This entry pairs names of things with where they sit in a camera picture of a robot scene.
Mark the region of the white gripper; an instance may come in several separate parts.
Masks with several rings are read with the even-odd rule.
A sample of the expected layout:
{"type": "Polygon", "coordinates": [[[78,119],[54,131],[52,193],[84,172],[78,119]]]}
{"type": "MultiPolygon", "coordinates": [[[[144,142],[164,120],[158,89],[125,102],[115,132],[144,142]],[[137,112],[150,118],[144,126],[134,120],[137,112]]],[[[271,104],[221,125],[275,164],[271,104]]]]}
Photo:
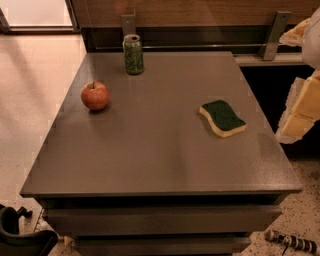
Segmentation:
{"type": "MultiPolygon", "coordinates": [[[[320,69],[320,7],[311,18],[301,21],[285,32],[279,43],[290,47],[302,46],[303,61],[314,69],[320,69]]],[[[293,144],[320,120],[320,79],[297,77],[289,90],[286,109],[282,113],[276,131],[280,143],[293,144]]]]}

